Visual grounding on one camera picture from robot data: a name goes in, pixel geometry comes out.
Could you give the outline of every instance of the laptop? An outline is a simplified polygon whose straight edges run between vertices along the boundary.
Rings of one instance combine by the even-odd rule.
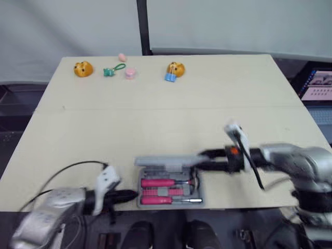
[[[291,85],[332,144],[332,63],[309,62]]]

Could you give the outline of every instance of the orange light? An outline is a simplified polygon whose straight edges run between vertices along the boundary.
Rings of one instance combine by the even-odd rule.
[[[231,147],[230,152],[233,155],[238,155],[239,154],[239,150],[236,147]]]

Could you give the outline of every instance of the blue block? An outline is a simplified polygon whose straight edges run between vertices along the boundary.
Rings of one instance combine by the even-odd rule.
[[[175,74],[166,73],[165,80],[171,81],[171,82],[175,82],[176,75]]]

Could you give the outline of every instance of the screwdriver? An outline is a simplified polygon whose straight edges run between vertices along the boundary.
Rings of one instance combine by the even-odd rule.
[[[144,205],[172,204],[173,200],[183,201],[183,202],[196,202],[196,203],[202,202],[202,199],[172,199],[172,197],[149,196],[149,197],[142,197],[141,203]]]
[[[176,181],[173,179],[142,179],[142,188],[147,187],[171,187],[176,184],[191,184],[191,180],[188,181]]]

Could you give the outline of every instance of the laptop screen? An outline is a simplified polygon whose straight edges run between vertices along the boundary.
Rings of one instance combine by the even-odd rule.
[[[332,71],[313,70],[298,95],[302,101],[332,101]]]

